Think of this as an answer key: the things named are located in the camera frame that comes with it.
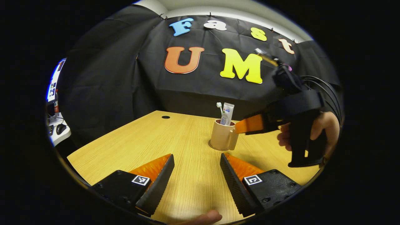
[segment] orange letter u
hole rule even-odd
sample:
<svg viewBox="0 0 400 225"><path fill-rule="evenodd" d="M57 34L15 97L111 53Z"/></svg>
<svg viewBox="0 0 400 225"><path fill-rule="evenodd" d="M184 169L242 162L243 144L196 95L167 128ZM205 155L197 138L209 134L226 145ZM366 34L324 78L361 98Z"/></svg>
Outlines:
<svg viewBox="0 0 400 225"><path fill-rule="evenodd" d="M189 51L192 52L189 64L181 66L178 64L178 59L181 51L185 50L184 47L169 47L167 48L167 58L165 59L165 69L171 73L190 73L194 71L200 59L200 53L204 51L201 47L190 47Z"/></svg>

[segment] computer mouse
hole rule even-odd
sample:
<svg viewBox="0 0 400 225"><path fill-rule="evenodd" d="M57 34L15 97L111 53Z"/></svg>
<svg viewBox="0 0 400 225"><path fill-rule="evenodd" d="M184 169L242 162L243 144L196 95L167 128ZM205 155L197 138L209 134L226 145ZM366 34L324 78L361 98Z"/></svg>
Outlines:
<svg viewBox="0 0 400 225"><path fill-rule="evenodd" d="M59 125L57 125L56 133L60 135L65 129L67 129L67 125L60 123Z"/></svg>

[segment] wooden table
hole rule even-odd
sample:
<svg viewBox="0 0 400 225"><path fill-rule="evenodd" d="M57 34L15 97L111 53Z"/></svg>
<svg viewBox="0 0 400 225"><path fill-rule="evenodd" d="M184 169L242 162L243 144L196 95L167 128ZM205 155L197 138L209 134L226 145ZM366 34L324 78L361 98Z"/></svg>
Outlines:
<svg viewBox="0 0 400 225"><path fill-rule="evenodd" d="M68 160L93 185L115 170L129 172L172 153L175 168L152 219L175 223L217 209L223 218L216 224L241 220L243 216L220 168L225 151L208 145L214 120L155 111L83 146ZM226 152L262 170L277 169L300 185L306 184L319 167L289 168L291 153L278 145L278 133L240 134L235 150Z"/></svg>

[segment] hand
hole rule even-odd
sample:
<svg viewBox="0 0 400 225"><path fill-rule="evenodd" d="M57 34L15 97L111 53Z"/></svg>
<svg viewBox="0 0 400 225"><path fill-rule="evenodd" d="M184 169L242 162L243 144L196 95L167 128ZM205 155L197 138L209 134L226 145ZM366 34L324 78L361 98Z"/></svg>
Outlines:
<svg viewBox="0 0 400 225"><path fill-rule="evenodd" d="M277 138L280 146L285 146L286 150L291 151L289 125L290 123L281 126L281 133L278 134ZM327 139L325 158L328 159L338 142L340 131L338 118L332 112L323 112L314 120L311 127L310 139L317 139L323 129L325 129Z"/></svg>
<svg viewBox="0 0 400 225"><path fill-rule="evenodd" d="M220 213L213 209L210 210L207 214L200 215L193 220L185 221L181 223L174 223L171 225L211 225L222 219Z"/></svg>

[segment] cup handle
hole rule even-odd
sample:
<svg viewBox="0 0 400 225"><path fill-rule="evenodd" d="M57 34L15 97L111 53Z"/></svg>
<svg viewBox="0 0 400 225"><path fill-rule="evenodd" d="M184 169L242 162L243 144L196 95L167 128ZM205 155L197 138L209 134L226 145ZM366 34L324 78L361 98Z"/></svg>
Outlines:
<svg viewBox="0 0 400 225"><path fill-rule="evenodd" d="M235 128L229 132L229 150L235 150L236 142L238 141L239 134L236 134Z"/></svg>

